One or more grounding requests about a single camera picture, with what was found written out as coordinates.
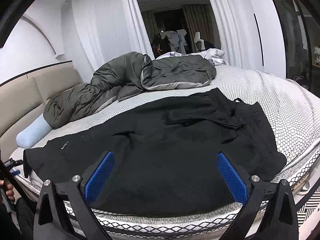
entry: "mattress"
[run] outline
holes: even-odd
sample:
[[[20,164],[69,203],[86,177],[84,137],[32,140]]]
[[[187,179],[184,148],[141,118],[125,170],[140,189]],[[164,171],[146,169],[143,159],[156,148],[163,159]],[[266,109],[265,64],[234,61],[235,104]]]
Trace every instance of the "mattress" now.
[[[320,99],[292,80],[283,80],[272,74],[244,70],[236,67],[216,66],[217,76],[209,86],[186,90],[167,90],[145,92],[124,101],[115,101],[102,111],[70,122],[52,130],[34,147],[43,147],[48,140],[67,134],[87,130],[105,122],[111,117],[140,106],[147,102],[165,97],[188,96],[219,88],[230,100],[242,99],[247,104],[259,102],[275,135],[279,152],[287,158],[284,169],[275,177],[274,182],[285,178],[294,186],[316,164],[319,158],[320,141]],[[14,159],[22,158],[23,149],[18,148]],[[23,172],[16,178],[39,195],[42,181],[32,172],[26,179]],[[71,205],[65,202],[69,214],[74,215]],[[134,215],[114,214],[93,209],[105,229],[122,236],[140,238],[175,238],[204,234],[224,228],[232,222],[241,208],[233,203],[205,214],[190,214],[180,217],[137,217]]]

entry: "white curtain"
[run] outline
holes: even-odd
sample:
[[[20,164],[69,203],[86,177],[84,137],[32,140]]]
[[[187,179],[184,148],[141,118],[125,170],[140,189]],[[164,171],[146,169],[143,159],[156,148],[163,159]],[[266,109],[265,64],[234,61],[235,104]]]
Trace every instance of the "white curtain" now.
[[[71,0],[77,32],[94,70],[130,51],[153,57],[137,0]]]
[[[263,71],[259,33],[250,0],[210,0],[224,60],[231,66]]]

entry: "human hand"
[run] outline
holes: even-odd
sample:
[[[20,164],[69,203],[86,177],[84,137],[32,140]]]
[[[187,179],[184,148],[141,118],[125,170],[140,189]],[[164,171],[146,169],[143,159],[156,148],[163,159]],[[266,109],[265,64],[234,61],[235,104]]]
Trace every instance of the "human hand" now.
[[[3,180],[0,180],[0,187],[4,187],[4,181]],[[5,190],[6,190],[6,194],[9,197],[9,199],[14,202],[15,198],[14,198],[14,191],[13,191],[12,184],[8,184],[7,188]]]

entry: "black sweatshirt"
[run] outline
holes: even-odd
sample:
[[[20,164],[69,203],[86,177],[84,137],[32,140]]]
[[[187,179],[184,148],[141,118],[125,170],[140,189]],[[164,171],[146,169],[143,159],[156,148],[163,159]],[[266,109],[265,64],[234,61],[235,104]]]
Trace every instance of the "black sweatshirt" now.
[[[108,151],[115,166],[91,207],[121,214],[177,216],[232,203],[219,152],[266,181],[286,164],[259,103],[230,101],[216,88],[146,103],[25,150],[25,175],[32,168],[43,181],[65,182]]]

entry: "brown curtain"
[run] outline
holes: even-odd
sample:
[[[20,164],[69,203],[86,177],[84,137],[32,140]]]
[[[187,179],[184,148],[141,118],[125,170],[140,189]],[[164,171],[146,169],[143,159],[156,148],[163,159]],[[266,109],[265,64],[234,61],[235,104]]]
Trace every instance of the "brown curtain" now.
[[[150,43],[152,43],[153,34],[159,33],[158,26],[156,23],[155,14],[151,10],[151,11],[142,12],[141,15],[142,15],[142,19],[143,19],[144,25],[147,30],[147,34],[148,34]]]
[[[196,45],[193,42],[196,32],[200,32],[201,39],[214,44],[210,10],[212,8],[209,4],[188,4],[183,6],[183,13],[187,21],[194,52],[197,52]]]

